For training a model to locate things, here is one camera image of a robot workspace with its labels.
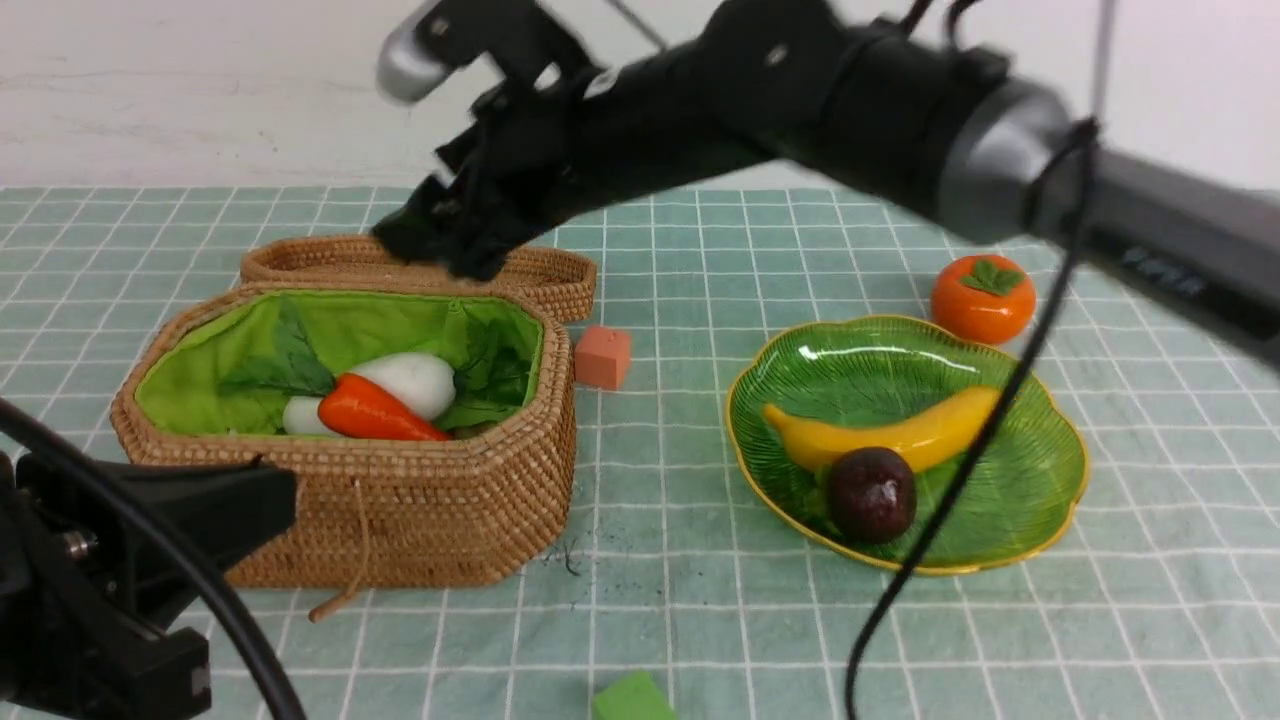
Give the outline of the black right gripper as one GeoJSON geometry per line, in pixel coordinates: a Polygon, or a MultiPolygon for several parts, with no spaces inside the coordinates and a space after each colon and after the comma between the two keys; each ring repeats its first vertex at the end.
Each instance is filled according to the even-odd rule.
{"type": "Polygon", "coordinates": [[[394,259],[492,281],[507,258],[616,204],[764,163],[704,102],[686,60],[645,60],[520,97],[499,87],[474,124],[436,150],[453,181],[428,177],[372,237],[394,259]]]}

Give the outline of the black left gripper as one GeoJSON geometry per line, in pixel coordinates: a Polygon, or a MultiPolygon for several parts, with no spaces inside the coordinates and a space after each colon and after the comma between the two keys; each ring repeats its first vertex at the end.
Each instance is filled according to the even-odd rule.
{"type": "MultiPolygon", "coordinates": [[[[296,519],[293,471],[97,462],[224,575],[296,519]]],[[[207,641],[173,623],[192,580],[49,462],[3,460],[1,697],[65,719],[196,719],[212,706],[207,641]]]]}

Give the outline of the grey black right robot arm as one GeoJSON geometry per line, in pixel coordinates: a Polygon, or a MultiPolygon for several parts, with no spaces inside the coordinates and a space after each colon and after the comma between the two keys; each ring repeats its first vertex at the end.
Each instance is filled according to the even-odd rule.
{"type": "Polygon", "coordinates": [[[920,17],[847,26],[827,1],[724,1],[695,38],[598,65],[535,1],[425,1],[387,37],[378,86],[413,105],[480,56],[502,82],[371,233],[406,263],[492,279],[582,214],[786,160],[973,243],[1069,246],[1277,365],[1277,204],[1107,149],[1059,96],[982,46],[911,40],[920,17]]]}

